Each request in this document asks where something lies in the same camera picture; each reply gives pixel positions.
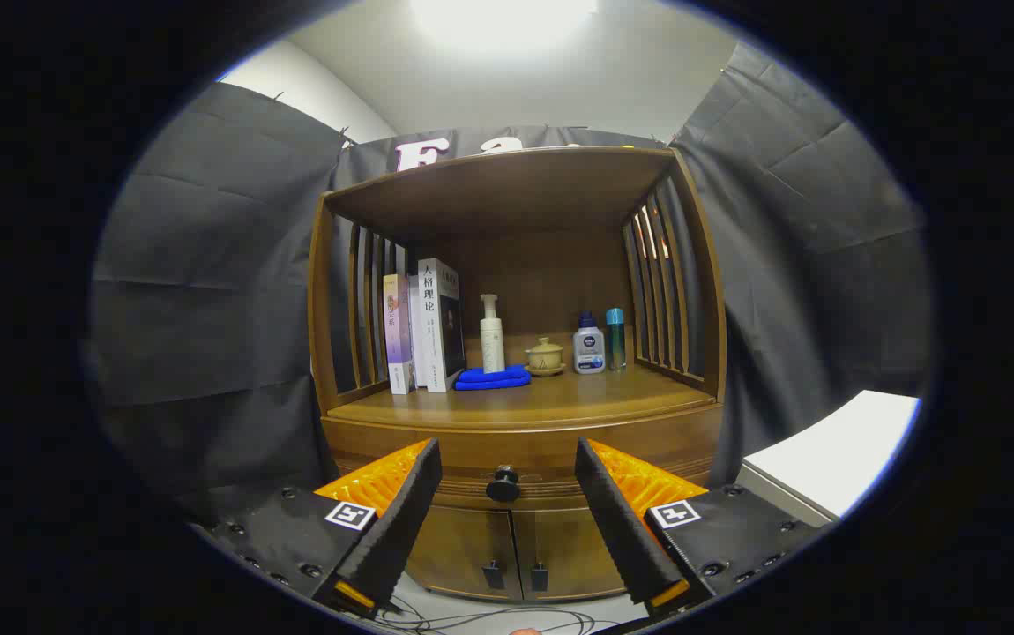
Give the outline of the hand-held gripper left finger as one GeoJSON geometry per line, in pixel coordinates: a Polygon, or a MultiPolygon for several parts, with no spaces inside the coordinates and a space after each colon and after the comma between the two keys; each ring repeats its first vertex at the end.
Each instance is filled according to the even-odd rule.
{"type": "Polygon", "coordinates": [[[225,488],[194,527],[294,594],[371,618],[391,599],[442,473],[437,439],[422,439],[318,488],[225,488]]]}

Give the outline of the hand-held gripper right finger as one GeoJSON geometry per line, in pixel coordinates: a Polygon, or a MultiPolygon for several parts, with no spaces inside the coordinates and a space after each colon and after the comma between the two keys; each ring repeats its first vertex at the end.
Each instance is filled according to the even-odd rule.
{"type": "Polygon", "coordinates": [[[625,591],[652,617],[731,594],[822,533],[749,488],[697,486],[595,439],[579,439],[575,476],[625,591]]]}

